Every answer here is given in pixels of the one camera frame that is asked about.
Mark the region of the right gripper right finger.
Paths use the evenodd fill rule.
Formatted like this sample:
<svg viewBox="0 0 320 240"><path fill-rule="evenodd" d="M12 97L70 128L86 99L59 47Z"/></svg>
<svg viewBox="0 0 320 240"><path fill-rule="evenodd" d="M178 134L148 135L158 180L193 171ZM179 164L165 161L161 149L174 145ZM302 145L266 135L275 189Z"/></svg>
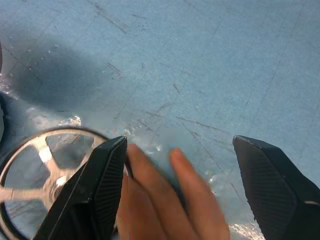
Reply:
<svg viewBox="0 0 320 240"><path fill-rule="evenodd" d="M236 135L232 140L245 196L267 240L318 240L320 189L278 147Z"/></svg>

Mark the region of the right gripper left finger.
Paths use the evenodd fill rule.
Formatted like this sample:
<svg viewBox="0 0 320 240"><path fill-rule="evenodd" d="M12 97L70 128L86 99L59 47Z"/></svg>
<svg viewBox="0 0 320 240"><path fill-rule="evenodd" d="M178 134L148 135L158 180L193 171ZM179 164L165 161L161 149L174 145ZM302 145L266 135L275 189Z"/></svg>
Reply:
<svg viewBox="0 0 320 240"><path fill-rule="evenodd" d="M108 140L66 182L35 234L36 240L110 240L127 158L124 136Z"/></svg>

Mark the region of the person's bare hand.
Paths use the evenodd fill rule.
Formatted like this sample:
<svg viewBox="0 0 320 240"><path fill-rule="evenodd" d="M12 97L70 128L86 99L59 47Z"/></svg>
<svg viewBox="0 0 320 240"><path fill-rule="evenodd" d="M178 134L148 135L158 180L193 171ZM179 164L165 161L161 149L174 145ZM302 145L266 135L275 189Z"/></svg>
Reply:
<svg viewBox="0 0 320 240"><path fill-rule="evenodd" d="M229 240L224 214L208 184L178 148L169 153L185 203L135 144L128 145L133 177L122 180L116 217L122 240Z"/></svg>

